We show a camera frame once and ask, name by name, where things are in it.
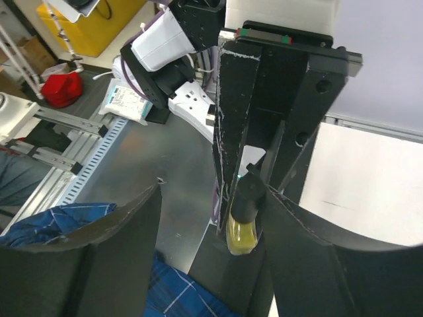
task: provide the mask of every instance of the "person's leg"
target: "person's leg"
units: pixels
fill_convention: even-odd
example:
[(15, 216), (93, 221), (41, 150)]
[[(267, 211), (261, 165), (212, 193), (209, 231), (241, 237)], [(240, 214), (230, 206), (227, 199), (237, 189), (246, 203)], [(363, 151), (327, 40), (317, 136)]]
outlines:
[(50, 166), (0, 151), (0, 207), (25, 203)]

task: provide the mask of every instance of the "blue plaid shirt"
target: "blue plaid shirt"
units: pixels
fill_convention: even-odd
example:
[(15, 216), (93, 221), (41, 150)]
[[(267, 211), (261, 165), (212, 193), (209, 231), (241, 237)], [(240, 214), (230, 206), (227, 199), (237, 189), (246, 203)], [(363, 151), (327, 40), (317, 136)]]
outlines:
[[(113, 212), (113, 203), (71, 204), (51, 208), (15, 223), (0, 245), (19, 247), (47, 242)], [(156, 256), (149, 281), (144, 317), (238, 317), (189, 276)]]

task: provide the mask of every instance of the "yellow bottle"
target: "yellow bottle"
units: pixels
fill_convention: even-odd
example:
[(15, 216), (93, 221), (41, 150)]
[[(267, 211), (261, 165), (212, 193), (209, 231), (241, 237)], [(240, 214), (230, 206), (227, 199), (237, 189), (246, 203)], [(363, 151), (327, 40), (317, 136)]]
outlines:
[(256, 221), (239, 223), (231, 214), (227, 221), (226, 243), (234, 256), (249, 254), (257, 245)]
[(256, 216), (264, 194), (259, 176), (249, 172), (239, 177), (226, 226), (227, 247), (234, 256), (249, 254), (257, 246)]

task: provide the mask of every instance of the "screw hole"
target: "screw hole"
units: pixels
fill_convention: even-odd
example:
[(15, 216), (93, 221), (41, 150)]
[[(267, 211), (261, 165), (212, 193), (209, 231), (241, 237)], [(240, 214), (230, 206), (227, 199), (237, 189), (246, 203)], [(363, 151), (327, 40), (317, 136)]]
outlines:
[(307, 140), (309, 139), (309, 135), (307, 132), (298, 133), (297, 137), (295, 138), (295, 143), (297, 143), (298, 147), (303, 147)]
[(332, 83), (323, 79), (316, 84), (316, 90), (319, 94), (324, 94), (332, 88)]

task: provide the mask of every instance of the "yellow box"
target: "yellow box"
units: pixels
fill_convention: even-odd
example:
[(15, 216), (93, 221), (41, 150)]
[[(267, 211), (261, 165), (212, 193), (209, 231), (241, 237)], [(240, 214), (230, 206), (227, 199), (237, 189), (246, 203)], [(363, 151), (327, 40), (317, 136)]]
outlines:
[[(110, 5), (112, 16), (109, 16), (107, 2)], [(85, 56), (97, 57), (113, 41), (119, 32), (129, 23), (132, 17), (142, 8), (147, 0), (100, 0), (97, 8), (89, 17), (80, 17), (76, 23), (70, 23), (63, 15), (55, 10), (61, 27), (71, 41), (76, 53)], [(44, 5), (37, 8), (37, 13), (47, 25), (50, 32), (56, 37), (60, 46), (67, 51), (65, 42), (58, 37), (51, 16)]]

